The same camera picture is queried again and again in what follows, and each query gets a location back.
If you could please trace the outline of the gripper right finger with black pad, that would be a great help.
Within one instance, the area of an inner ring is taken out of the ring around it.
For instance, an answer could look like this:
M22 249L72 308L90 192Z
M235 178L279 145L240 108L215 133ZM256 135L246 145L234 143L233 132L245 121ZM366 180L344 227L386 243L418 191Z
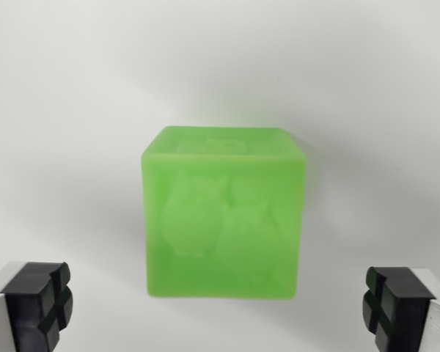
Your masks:
M440 351L440 281L426 268L370 267L362 301L383 352Z

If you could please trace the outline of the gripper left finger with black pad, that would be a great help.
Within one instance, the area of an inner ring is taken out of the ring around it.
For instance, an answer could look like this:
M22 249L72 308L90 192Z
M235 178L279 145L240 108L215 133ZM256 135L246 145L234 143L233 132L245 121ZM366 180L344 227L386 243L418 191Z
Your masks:
M53 351L73 313L63 263L12 261L0 270L0 351Z

